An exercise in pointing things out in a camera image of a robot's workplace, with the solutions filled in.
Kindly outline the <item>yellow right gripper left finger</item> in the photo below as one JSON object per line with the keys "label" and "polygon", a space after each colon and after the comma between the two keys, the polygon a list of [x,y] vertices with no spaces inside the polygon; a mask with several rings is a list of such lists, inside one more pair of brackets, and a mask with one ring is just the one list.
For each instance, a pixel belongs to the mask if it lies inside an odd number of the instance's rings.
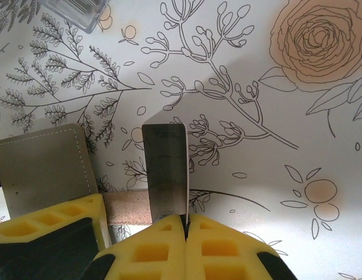
{"label": "yellow right gripper left finger", "polygon": [[167,216],[99,252],[82,279],[185,279],[183,216]]}

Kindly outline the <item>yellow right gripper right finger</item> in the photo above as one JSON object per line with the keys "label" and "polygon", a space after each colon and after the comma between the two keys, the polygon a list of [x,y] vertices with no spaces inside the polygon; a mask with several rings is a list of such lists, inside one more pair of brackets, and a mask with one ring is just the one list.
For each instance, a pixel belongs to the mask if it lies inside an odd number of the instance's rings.
{"label": "yellow right gripper right finger", "polygon": [[296,279],[269,245],[203,215],[189,216],[186,279]]}

